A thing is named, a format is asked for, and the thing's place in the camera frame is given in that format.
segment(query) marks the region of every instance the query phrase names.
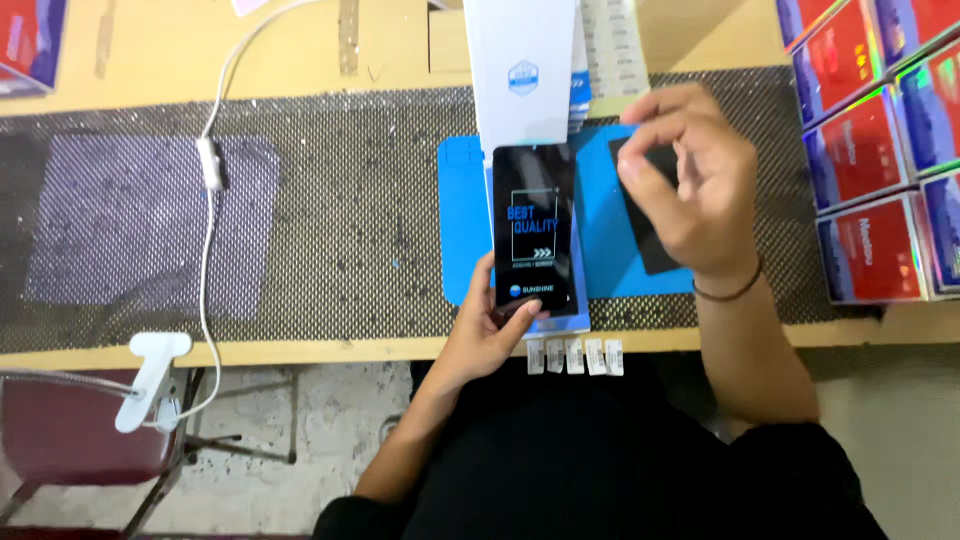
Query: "black shirt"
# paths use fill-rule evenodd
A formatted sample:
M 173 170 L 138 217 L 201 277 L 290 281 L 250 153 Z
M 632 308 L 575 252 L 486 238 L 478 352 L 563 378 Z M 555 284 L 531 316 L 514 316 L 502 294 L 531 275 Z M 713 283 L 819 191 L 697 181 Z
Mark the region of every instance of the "black shirt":
M 885 538 L 820 426 L 728 446 L 649 377 L 510 371 L 464 389 L 408 504 L 337 499 L 314 536 Z

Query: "person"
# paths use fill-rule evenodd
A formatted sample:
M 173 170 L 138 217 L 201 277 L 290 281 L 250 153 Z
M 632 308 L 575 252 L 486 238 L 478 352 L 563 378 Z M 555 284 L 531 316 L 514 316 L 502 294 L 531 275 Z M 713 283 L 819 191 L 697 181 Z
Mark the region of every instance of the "person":
M 527 377 L 505 363 L 540 302 L 497 324 L 487 254 L 406 412 L 315 537 L 885 537 L 818 425 L 814 384 L 760 273 L 754 147 L 699 85 L 654 91 L 620 120 L 640 124 L 618 156 L 621 182 L 693 270 L 710 386 L 749 428 L 721 442 L 629 361 L 624 378 Z M 644 158 L 664 144 L 676 190 Z

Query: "person's left hand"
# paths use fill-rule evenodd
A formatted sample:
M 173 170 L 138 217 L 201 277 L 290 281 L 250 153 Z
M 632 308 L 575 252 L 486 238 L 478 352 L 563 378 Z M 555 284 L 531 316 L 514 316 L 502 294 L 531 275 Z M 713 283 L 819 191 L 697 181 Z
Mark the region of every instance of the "person's left hand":
M 460 306 L 453 331 L 431 369 L 450 384 L 463 385 L 496 371 L 534 320 L 550 315 L 548 311 L 541 313 L 542 302 L 533 299 L 520 306 L 500 329 L 502 316 L 496 312 L 495 295 L 490 287 L 492 269 L 493 252 L 489 252 L 477 261 L 470 291 Z

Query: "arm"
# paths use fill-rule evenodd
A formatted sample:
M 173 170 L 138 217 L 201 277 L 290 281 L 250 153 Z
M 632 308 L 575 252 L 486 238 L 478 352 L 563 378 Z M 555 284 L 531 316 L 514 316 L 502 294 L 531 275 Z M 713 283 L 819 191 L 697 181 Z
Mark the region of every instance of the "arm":
M 485 377 L 503 365 L 534 319 L 548 314 L 540 314 L 540 301 L 532 300 L 499 330 L 490 289 L 492 268 L 490 252 L 477 262 L 470 291 L 444 350 L 399 424 L 360 477 L 353 495 L 380 503 L 402 503 L 417 485 L 460 390 L 470 380 Z
M 630 106 L 625 123 L 644 124 L 623 146 L 619 175 L 667 252 L 691 268 L 697 287 L 728 297 L 757 266 L 753 236 L 756 150 L 697 85 L 655 91 Z M 676 191 L 644 155 L 673 144 Z M 813 382 L 787 341 L 762 276 L 732 302 L 697 295 L 704 366 L 717 402 L 748 422 L 816 422 Z

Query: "hand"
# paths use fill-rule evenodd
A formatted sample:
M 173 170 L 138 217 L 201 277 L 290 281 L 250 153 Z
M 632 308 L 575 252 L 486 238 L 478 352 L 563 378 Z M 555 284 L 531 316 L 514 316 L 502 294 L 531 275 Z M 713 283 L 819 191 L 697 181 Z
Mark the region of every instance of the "hand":
M 754 146 L 700 85 L 654 91 L 630 105 L 620 121 L 642 125 L 620 149 L 617 172 L 667 253 L 692 269 L 707 293 L 737 292 L 757 266 Z M 663 144 L 677 152 L 676 191 L 644 157 Z
M 534 320 L 550 315 L 548 311 L 540 312 L 540 300 L 530 300 L 516 310 L 501 330 L 498 323 L 503 321 L 496 312 L 495 296 L 490 287 L 491 270 L 493 252 L 477 261 L 470 291 L 460 306 L 453 331 L 430 370 L 447 384 L 462 386 L 496 371 L 530 330 Z

